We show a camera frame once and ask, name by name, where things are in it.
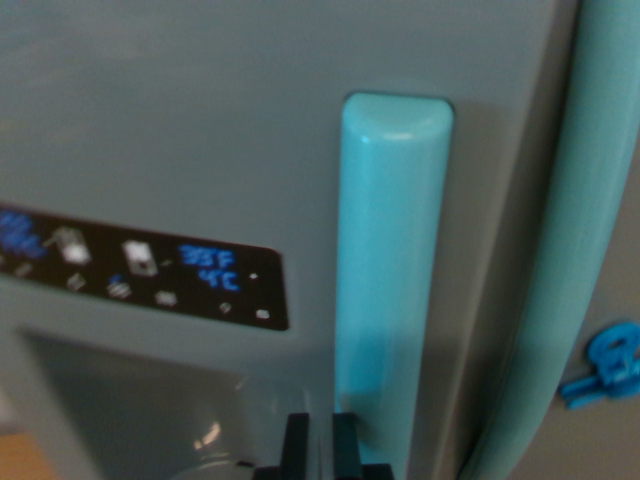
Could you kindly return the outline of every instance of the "control panel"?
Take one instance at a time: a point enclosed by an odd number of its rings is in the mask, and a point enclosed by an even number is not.
[[[118,302],[286,330],[276,251],[0,205],[0,273]]]

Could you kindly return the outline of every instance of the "refrigerator handle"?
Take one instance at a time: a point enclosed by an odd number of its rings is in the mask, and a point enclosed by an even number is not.
[[[390,94],[356,93],[342,113],[335,408],[355,414],[362,462],[399,480],[453,122],[444,100]]]
[[[460,478],[502,480],[556,392],[604,260],[640,125],[640,2],[587,0],[531,285],[497,407]]]

